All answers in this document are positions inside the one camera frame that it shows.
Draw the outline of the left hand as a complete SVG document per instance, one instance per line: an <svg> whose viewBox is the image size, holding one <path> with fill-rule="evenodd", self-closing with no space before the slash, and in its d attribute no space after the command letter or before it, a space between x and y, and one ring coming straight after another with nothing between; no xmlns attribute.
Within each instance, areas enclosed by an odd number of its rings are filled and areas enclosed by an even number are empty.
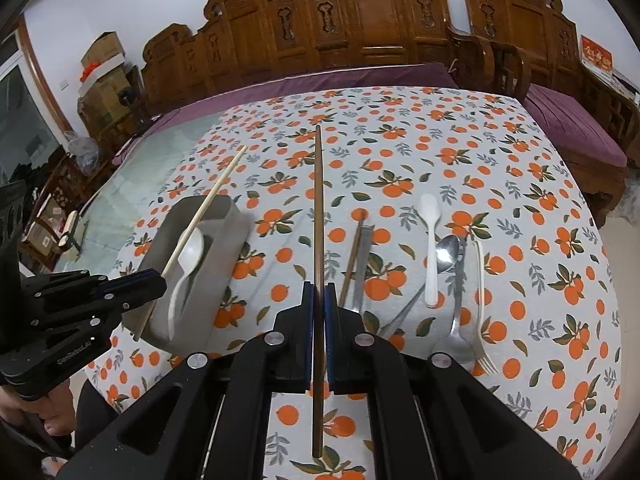
<svg viewBox="0 0 640 480"><path fill-rule="evenodd" d="M23 400L9 386L1 387L0 396L1 418L13 426L25 425L26 415L35 414L43 421L43 428L49 436L66 436L77 428L69 379L37 401Z"/></svg>

